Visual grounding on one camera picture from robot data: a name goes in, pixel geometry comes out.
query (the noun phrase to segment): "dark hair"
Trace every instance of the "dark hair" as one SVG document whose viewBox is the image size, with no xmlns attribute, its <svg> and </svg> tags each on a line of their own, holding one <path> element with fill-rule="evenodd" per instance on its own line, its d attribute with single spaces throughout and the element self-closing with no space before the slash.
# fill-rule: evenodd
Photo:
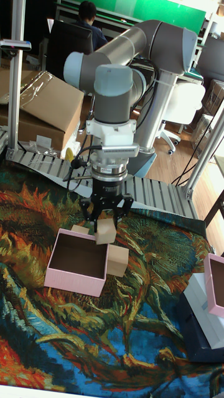
<svg viewBox="0 0 224 398">
<path fill-rule="evenodd" d="M 83 1 L 79 6 L 79 16 L 81 20 L 89 21 L 96 16 L 96 6 L 91 1 Z"/>
</svg>

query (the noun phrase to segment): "robotic arm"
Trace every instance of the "robotic arm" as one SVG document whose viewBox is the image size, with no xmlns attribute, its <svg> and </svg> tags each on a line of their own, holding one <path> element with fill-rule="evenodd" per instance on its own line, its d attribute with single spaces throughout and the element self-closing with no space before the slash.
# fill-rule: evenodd
<svg viewBox="0 0 224 398">
<path fill-rule="evenodd" d="M 136 174 L 154 154 L 153 143 L 179 75 L 191 67 L 197 35 L 159 21 L 136 24 L 90 55 L 72 53 L 64 66 L 65 81 L 85 93 L 95 93 L 95 118 L 86 132 L 98 148 L 90 157 L 93 193 L 82 199 L 86 220 L 95 224 L 102 210 L 113 209 L 115 225 L 127 215 L 131 195 L 121 187 L 129 173 Z M 138 125 L 129 120 L 130 107 L 146 91 L 143 74 L 125 65 L 137 54 L 158 68 L 156 90 L 145 97 Z M 122 209 L 118 204 L 124 200 Z M 93 203 L 93 212 L 88 207 Z"/>
</svg>

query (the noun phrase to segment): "beige cube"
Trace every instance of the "beige cube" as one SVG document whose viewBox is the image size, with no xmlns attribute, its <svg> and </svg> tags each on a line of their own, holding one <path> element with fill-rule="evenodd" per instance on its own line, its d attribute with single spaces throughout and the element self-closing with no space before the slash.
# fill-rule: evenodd
<svg viewBox="0 0 224 398">
<path fill-rule="evenodd" d="M 97 221 L 96 244 L 114 243 L 116 228 L 112 218 Z"/>
<path fill-rule="evenodd" d="M 128 257 L 128 249 L 109 244 L 107 274 L 119 277 L 124 276 L 128 266 Z"/>
<path fill-rule="evenodd" d="M 89 229 L 88 228 L 85 228 L 84 226 L 80 226 L 80 225 L 73 225 L 73 227 L 72 227 L 72 229 L 71 229 L 71 231 L 72 232 L 78 232 L 78 233 L 80 233 L 80 234 L 86 234 L 86 235 L 88 235 L 88 232 L 89 232 Z"/>
</svg>

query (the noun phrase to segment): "office chair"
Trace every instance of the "office chair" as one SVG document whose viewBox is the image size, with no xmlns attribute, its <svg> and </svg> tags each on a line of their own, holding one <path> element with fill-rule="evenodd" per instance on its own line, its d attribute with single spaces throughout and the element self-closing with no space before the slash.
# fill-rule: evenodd
<svg viewBox="0 0 224 398">
<path fill-rule="evenodd" d="M 170 149 L 169 155 L 175 152 L 175 146 L 181 141 L 180 137 L 165 129 L 166 122 L 179 124 L 190 124 L 198 109 L 202 107 L 202 98 L 205 94 L 205 87 L 188 81 L 178 81 L 172 92 L 164 120 L 156 138 L 163 138 Z"/>
<path fill-rule="evenodd" d="M 71 52 L 86 55 L 93 52 L 93 32 L 91 29 L 55 20 L 47 46 L 46 70 L 64 80 L 63 67 Z"/>
</svg>

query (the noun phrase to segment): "white chair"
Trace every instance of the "white chair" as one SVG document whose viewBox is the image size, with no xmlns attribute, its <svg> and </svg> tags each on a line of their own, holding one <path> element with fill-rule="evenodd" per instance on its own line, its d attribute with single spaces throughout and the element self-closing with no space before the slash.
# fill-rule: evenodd
<svg viewBox="0 0 224 398">
<path fill-rule="evenodd" d="M 163 138 L 170 149 L 169 155 L 175 152 L 175 146 L 181 141 L 180 137 L 165 129 L 166 122 L 179 124 L 190 124 L 198 109 L 202 107 L 202 98 L 205 88 L 196 83 L 188 81 L 178 81 L 172 92 L 171 99 L 165 111 L 164 120 L 158 131 L 156 138 Z"/>
</svg>

